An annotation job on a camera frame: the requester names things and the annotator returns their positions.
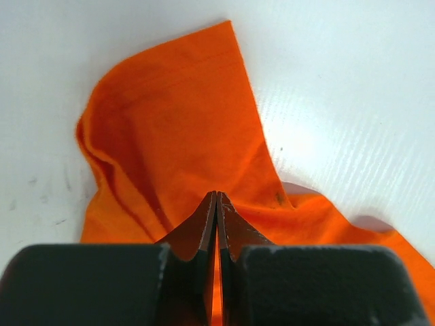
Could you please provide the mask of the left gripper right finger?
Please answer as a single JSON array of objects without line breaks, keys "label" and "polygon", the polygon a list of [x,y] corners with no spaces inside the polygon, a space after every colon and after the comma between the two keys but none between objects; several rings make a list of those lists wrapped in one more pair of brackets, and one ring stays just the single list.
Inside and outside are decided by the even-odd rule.
[{"label": "left gripper right finger", "polygon": [[399,257],[373,245],[279,246],[219,192],[225,325],[429,325]]}]

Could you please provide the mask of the orange t shirt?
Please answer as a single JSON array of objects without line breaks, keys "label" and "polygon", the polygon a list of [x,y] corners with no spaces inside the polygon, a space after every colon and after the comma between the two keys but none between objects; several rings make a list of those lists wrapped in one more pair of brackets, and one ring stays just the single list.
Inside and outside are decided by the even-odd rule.
[{"label": "orange t shirt", "polygon": [[277,244],[392,249],[434,317],[434,268],[400,233],[356,227],[325,196],[284,190],[230,21],[117,64],[92,91],[76,137],[97,183],[83,243],[156,242],[221,191]]}]

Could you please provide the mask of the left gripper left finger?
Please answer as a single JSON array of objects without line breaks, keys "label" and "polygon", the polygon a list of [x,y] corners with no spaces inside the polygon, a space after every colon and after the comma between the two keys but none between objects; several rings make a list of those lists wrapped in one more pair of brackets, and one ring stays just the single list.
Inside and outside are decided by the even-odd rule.
[{"label": "left gripper left finger", "polygon": [[2,325],[210,325],[217,194],[156,244],[35,244],[1,277]]}]

